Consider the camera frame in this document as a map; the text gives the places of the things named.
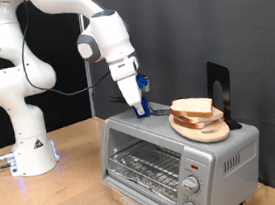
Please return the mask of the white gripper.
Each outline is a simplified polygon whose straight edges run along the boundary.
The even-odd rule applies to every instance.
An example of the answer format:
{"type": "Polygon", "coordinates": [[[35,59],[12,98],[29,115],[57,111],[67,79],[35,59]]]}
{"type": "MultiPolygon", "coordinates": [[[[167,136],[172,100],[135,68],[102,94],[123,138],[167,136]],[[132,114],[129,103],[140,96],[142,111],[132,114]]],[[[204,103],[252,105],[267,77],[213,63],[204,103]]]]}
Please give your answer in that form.
{"type": "Polygon", "coordinates": [[[124,96],[126,103],[129,106],[133,106],[137,115],[144,115],[145,110],[141,104],[141,90],[137,85],[135,76],[129,76],[128,78],[120,79],[117,85],[124,96]]]}

